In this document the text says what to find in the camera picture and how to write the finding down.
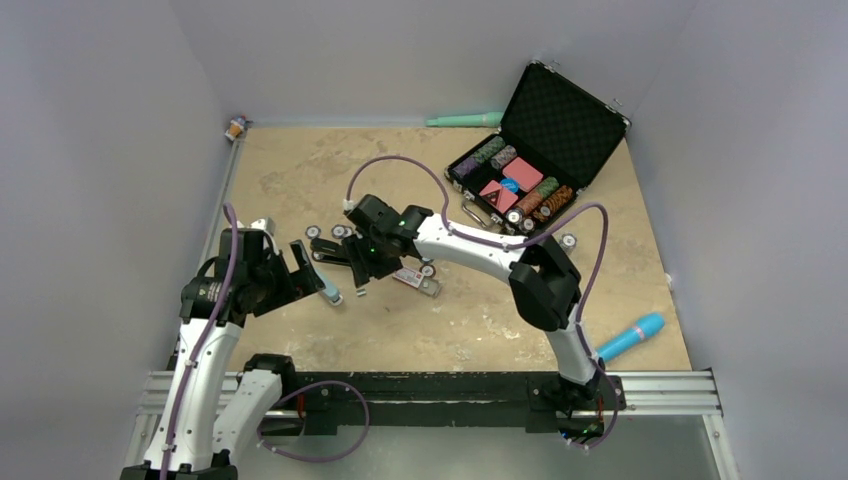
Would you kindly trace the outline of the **light blue stapler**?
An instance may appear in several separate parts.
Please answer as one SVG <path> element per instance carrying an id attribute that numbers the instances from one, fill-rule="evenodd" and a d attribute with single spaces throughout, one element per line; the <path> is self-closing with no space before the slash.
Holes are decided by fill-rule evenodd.
<path id="1" fill-rule="evenodd" d="M 312 254 L 313 264 L 315 265 L 320 260 L 320 255 L 318 253 Z M 324 287 L 319 292 L 321 297 L 333 307 L 340 306 L 343 301 L 343 295 L 341 294 L 338 286 L 332 282 L 316 265 L 314 266 L 315 273 L 323 283 Z"/>

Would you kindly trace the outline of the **black stapler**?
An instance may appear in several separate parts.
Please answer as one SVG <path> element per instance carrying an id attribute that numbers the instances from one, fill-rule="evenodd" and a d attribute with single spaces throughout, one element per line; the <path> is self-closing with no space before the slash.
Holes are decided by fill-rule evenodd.
<path id="1" fill-rule="evenodd" d="M 310 249 L 315 262 L 347 267 L 351 265 L 345 247 L 339 242 L 314 238 L 310 241 Z"/>

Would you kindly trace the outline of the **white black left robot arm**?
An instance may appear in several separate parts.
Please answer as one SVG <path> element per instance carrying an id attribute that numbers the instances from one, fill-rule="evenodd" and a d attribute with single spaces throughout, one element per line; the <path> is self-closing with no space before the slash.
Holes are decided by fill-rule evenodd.
<path id="1" fill-rule="evenodd" d="M 158 426 L 142 461 L 124 479 L 235 479 L 265 413 L 297 399 L 290 357 L 258 354 L 227 404 L 227 366 L 250 316 L 259 317 L 324 287 L 302 241 L 291 242 L 290 270 L 259 223 L 225 229 L 219 251 L 182 289 L 179 344 Z"/>

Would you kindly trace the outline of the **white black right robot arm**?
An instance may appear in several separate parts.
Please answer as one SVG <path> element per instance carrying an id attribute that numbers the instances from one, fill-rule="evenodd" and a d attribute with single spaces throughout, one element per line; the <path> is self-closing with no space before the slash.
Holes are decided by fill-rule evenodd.
<path id="1" fill-rule="evenodd" d="M 356 282 L 377 278 L 377 262 L 397 266 L 403 257 L 447 261 L 499 280 L 510 288 L 519 317 L 548 339 L 556 393 L 576 407 L 599 396 L 601 362 L 580 325 L 589 291 L 554 239 L 487 232 L 416 205 L 398 212 L 374 195 L 346 201 L 344 215 L 356 230 L 345 243 L 357 251 Z"/>

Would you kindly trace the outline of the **poker chip near box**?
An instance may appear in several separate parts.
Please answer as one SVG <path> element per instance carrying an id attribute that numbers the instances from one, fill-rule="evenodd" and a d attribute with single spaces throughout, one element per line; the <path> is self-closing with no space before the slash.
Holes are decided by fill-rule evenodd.
<path id="1" fill-rule="evenodd" d="M 427 278 L 434 277 L 436 274 L 436 269 L 433 265 L 426 264 L 422 265 L 420 268 L 420 273 Z"/>

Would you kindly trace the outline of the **blue dealer button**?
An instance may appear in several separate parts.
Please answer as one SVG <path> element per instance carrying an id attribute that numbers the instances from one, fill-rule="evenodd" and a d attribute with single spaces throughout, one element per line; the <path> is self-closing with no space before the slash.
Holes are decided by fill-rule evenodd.
<path id="1" fill-rule="evenodd" d="M 511 179 L 511 178 L 504 178 L 504 179 L 502 179 L 502 180 L 500 181 L 500 185 L 501 185 L 504 189 L 506 189 L 506 190 L 508 190 L 508 191 L 510 191 L 510 192 L 512 192 L 512 193 L 517 193 L 517 192 L 520 190 L 520 187 L 519 187 L 518 183 L 517 183 L 515 180 Z"/>

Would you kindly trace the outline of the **pink card deck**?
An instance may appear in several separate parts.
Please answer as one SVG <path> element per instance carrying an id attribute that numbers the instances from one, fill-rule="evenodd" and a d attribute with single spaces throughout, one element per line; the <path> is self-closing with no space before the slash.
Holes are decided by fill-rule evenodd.
<path id="1" fill-rule="evenodd" d="M 503 169 L 504 178 L 515 180 L 522 192 L 530 192 L 544 179 L 544 175 L 520 157 L 514 158 Z"/>

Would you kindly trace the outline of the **mint green tube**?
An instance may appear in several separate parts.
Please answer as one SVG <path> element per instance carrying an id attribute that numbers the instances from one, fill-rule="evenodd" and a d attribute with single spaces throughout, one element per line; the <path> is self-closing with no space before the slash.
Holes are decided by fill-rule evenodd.
<path id="1" fill-rule="evenodd" d="M 503 112 L 440 116 L 426 121 L 431 128 L 494 128 L 502 121 Z"/>

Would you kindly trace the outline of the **poker chip far right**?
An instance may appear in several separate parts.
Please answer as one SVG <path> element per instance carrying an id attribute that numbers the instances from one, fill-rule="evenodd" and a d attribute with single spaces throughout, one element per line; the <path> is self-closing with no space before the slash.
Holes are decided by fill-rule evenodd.
<path id="1" fill-rule="evenodd" d="M 560 237 L 559 245 L 566 253 L 570 254 L 577 246 L 577 238 L 571 233 L 565 233 Z"/>

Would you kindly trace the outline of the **black poker chip case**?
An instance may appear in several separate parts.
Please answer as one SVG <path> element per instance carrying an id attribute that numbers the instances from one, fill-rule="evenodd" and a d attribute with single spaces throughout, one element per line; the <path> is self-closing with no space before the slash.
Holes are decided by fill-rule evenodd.
<path id="1" fill-rule="evenodd" d="M 535 236 L 552 227 L 588 187 L 630 127 L 627 117 L 549 66 L 529 63 L 498 133 L 450 164 L 449 183 L 482 209 L 481 225 Z M 502 169 L 520 157 L 544 179 L 530 192 L 500 185 Z"/>

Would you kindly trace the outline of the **blue pen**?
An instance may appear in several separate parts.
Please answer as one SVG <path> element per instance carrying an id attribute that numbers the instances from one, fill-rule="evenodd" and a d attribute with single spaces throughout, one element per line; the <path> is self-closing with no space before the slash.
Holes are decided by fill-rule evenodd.
<path id="1" fill-rule="evenodd" d="M 635 346 L 653 338 L 664 326 L 665 319 L 662 314 L 658 312 L 646 314 L 617 336 L 597 347 L 596 351 L 600 358 L 608 363 Z"/>

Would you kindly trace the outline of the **aluminium frame rail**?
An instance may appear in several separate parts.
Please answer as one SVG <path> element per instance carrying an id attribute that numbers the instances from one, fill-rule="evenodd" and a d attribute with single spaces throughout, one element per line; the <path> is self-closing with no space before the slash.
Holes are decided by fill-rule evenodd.
<path id="1" fill-rule="evenodd" d="M 236 222 L 236 215 L 231 205 L 226 205 L 224 212 L 226 218 L 230 221 L 228 229 L 236 227 L 244 229 L 244 227 L 241 227 Z M 553 237 L 547 232 L 542 232 L 531 237 L 523 237 L 533 238 L 539 235 L 549 236 L 553 239 Z M 580 319 L 580 325 L 584 334 L 582 315 L 593 285 L 593 278 L 583 278 L 581 276 L 580 286 L 589 291 L 585 296 L 585 302 L 582 307 Z M 588 438 L 585 436 L 571 437 L 564 431 L 553 433 L 557 434 L 566 442 L 567 445 L 573 448 L 584 452 L 597 448 L 603 441 L 609 438 L 617 421 L 623 418 L 634 416 L 700 417 L 703 419 L 707 428 L 712 428 L 716 423 L 716 419 L 722 412 L 714 376 L 708 371 L 612 372 L 608 370 L 606 363 L 600 358 L 600 356 L 599 360 L 602 367 L 600 379 L 606 379 L 611 376 L 617 376 L 620 378 L 624 388 L 626 407 L 621 411 L 604 416 L 603 419 L 605 426 L 601 435 L 596 438 Z M 221 402 L 223 404 L 227 404 L 236 392 L 238 381 L 244 377 L 245 366 L 240 374 L 231 373 L 227 369 L 223 392 L 221 395 Z M 152 435 L 160 421 L 160 417 L 164 409 L 164 402 L 167 398 L 171 384 L 173 370 L 168 372 L 163 379 L 155 382 L 155 390 L 159 395 L 159 402 L 154 405 L 150 412 L 141 414 L 139 418 L 141 424 L 144 426 L 144 436 L 141 441 L 135 442 L 132 445 L 132 457 L 128 466 L 138 464 L 144 457 L 152 439 Z M 266 417 L 267 412 L 261 420 L 254 441 L 250 443 L 247 448 L 251 446 L 258 446 L 261 448 L 268 447 L 269 443 L 263 437 L 261 429 L 262 422 L 268 419 Z M 290 420 L 294 422 L 301 428 L 301 431 L 306 434 L 304 427 L 296 423 L 294 420 L 282 420 Z"/>

